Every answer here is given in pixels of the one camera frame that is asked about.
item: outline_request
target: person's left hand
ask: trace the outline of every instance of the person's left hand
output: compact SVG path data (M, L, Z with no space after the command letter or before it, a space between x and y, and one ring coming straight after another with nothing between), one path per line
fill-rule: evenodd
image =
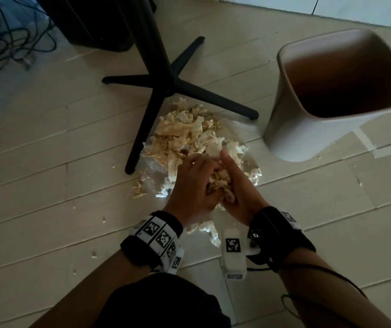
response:
M223 189L206 194L209 176L221 169L223 165L212 158L201 154L188 156L177 169L176 185L163 211L174 215L183 228L198 222L224 196Z

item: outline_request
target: forearm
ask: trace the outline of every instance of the forearm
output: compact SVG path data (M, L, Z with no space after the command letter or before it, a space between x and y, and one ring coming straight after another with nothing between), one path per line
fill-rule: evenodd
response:
M293 263L314 264L332 268L316 253L305 248L291 252L282 265ZM348 282L328 273L309 269L291 268L279 270L288 293L299 296L312 303L320 304L362 328L391 328L391 320L363 297ZM295 301L294 306L303 324L315 327L352 327L333 315L313 308L305 302Z
M112 292L141 280L149 272L149 266L135 266L119 250L31 327L93 327Z

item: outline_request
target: hand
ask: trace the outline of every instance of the hand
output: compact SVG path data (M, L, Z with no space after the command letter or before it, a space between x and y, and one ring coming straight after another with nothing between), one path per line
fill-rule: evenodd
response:
M242 224L250 226L253 216L269 204L225 149L220 153L220 160L232 179L232 187L236 196L236 201L233 204L226 200L222 200L221 204L231 216Z
M221 169L223 166L212 158L201 154L188 156L177 169L176 184L163 211L174 215L183 228L200 221L224 197L223 189L206 194L209 177Z

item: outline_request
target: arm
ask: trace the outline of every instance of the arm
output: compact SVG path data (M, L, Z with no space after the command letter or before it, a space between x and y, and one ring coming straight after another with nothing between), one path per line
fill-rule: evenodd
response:
M164 211L185 227L211 212L224 196L222 190L206 195L209 176L222 165L193 154L179 166L176 185ZM93 327L107 298L116 289L148 276L148 265L132 264L119 250L44 314L32 328Z
M225 209L243 224L250 226L253 216L269 204L261 197L227 152L221 152L221 161L233 181L237 202L222 202ZM362 328L391 328L391 320L362 296L348 282L328 273L310 268L282 269L286 264L313 264L333 270L316 253L305 248L296 248L282 261L279 275L290 295L331 309L343 318ZM326 314L306 302L294 301L303 324L307 328L354 327L349 323Z

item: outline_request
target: wristband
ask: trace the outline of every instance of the wristband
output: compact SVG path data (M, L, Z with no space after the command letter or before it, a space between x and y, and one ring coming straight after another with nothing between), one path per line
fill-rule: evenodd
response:
M175 274L184 253L178 242L182 231L173 215L157 211L134 226L121 249L137 266L149 265L152 270Z
M274 271L296 248L308 248L315 252L311 241L302 233L300 225L291 215L275 207L264 207L253 217L247 238L257 244L261 252L247 256L255 264L268 264Z

